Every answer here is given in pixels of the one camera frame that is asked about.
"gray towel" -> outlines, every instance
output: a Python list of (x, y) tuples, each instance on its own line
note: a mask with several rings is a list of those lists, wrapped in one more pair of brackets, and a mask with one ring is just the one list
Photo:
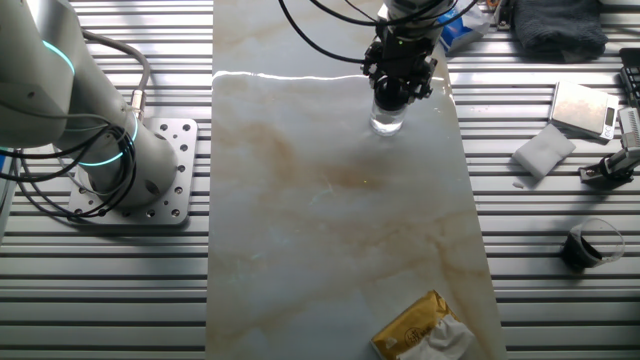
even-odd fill
[(513, 21), (525, 49), (559, 53), (569, 62), (597, 58), (609, 39), (598, 0), (516, 0)]

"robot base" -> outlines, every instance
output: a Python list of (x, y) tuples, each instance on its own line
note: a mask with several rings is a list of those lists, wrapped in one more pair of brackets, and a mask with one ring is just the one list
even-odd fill
[[(183, 224), (189, 214), (191, 180), (193, 179), (194, 158), (198, 140), (198, 124), (192, 119), (146, 119), (146, 127), (167, 139), (178, 157), (178, 171), (171, 188), (158, 200), (144, 207), (133, 209), (114, 209), (102, 217), (90, 221), (100, 225), (153, 225), (178, 226)], [(76, 179), (84, 171), (78, 168)], [(69, 210), (87, 211), (100, 204), (102, 200), (89, 192), (74, 188), (69, 199)]]

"digital scale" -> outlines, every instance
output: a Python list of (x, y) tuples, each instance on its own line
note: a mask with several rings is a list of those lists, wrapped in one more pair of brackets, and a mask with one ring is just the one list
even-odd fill
[(615, 133), (617, 113), (617, 97), (561, 81), (556, 85), (549, 120), (554, 125), (609, 141)]

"metal slat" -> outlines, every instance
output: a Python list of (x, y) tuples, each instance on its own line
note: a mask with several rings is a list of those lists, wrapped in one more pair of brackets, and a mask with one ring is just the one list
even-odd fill
[[(366, 5), (373, 9), (374, 3)], [(528, 59), (512, 34), (494, 30), (449, 59), (511, 359), (640, 358), (640, 327), (637, 311), (632, 311), (640, 298), (640, 224), (635, 221), (639, 185), (594, 192), (575, 176), (578, 166), (617, 151), (619, 142), (603, 147), (571, 137), (576, 152), (539, 183), (510, 162), (512, 152), (546, 125), (558, 80), (592, 86), (624, 100), (616, 81), (621, 67), (616, 55), (621, 46), (639, 46), (640, 12), (634, 0), (604, 3), (610, 7), (602, 23), (611, 43), (605, 56), (595, 61), (559, 64)], [(204, 322), (213, 3), (73, 5), (83, 26), (126, 41), (149, 57), (153, 76), (146, 116), (199, 122), (201, 144), (190, 209), (194, 215), (179, 230), (78, 231), (37, 214), (17, 194), (5, 246), (0, 248), (0, 319), (4, 324), (33, 319), (33, 326), (3, 326), (0, 320), (0, 359), (202, 359), (204, 328), (172, 324)], [(107, 47), (92, 43), (89, 48), (128, 99), (140, 66)], [(32, 166), (42, 172), (58, 168), (53, 161), (33, 161)], [(524, 189), (514, 187), (514, 182)], [(42, 188), (61, 203), (73, 189), (67, 179)], [(624, 231), (628, 256), (574, 274), (557, 257), (559, 244), (571, 226), (591, 215)], [(58, 321), (67, 326), (55, 326)], [(140, 326), (152, 323), (162, 327)]]
[(204, 336), (204, 327), (2, 326), (0, 348), (202, 351)]
[(201, 360), (204, 351), (34, 351), (0, 350), (3, 360), (101, 359), (101, 360)]
[(0, 302), (0, 324), (23, 323), (42, 325), (65, 323), (86, 325), (102, 323), (124, 325), (191, 323), (204, 326), (204, 303), (172, 304), (112, 304), (112, 303), (14, 303)]

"white marble surface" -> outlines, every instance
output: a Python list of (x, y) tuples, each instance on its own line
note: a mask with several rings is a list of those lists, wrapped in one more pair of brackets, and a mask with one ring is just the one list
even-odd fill
[[(369, 339), (435, 289), (478, 338), (465, 359), (506, 359), (442, 57), (381, 138), (358, 67), (308, 49), (276, 1), (215, 14), (207, 358), (373, 360)], [(293, 14), (346, 55), (372, 38)]]

